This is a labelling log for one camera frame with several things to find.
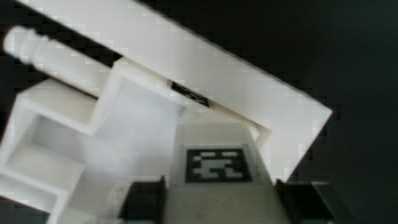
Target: black background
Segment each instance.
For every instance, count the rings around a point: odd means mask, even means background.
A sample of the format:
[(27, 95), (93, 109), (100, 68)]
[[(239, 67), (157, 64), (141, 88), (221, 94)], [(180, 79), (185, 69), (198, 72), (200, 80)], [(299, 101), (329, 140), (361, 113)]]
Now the black background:
[[(398, 1), (144, 2), (333, 108), (292, 181), (331, 181), (358, 219), (398, 223)], [(120, 56), (0, 0), (2, 34), (15, 24), (112, 64)], [(2, 126), (15, 95), (43, 78), (2, 54)]]

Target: white plastic part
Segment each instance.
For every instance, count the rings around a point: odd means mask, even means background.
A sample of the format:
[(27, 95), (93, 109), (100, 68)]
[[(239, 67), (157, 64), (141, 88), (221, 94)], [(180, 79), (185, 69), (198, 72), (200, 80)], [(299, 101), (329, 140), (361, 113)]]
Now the white plastic part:
[(111, 69), (64, 44), (16, 26), (4, 40), (6, 52), (93, 96), (100, 96)]
[(271, 129), (260, 151), (272, 179), (287, 180), (331, 109), (137, 1), (89, 0), (86, 7), (80, 0), (20, 2)]

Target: rectangular opening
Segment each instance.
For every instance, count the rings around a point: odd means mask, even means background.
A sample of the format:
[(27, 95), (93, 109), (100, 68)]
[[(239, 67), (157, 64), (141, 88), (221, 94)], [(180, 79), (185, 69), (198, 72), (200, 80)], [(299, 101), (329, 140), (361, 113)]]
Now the rectangular opening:
[(57, 196), (4, 174), (0, 175), (0, 197), (52, 213)]

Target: qr-like code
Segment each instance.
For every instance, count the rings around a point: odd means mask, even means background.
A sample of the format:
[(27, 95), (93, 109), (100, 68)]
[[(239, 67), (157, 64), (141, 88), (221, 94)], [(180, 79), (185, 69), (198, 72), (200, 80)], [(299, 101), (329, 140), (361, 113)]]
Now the qr-like code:
[(171, 89), (192, 99), (203, 106), (210, 107), (208, 98), (198, 94), (187, 87), (184, 87), (176, 82), (171, 83)]
[(251, 182), (242, 149), (189, 149), (187, 183)]

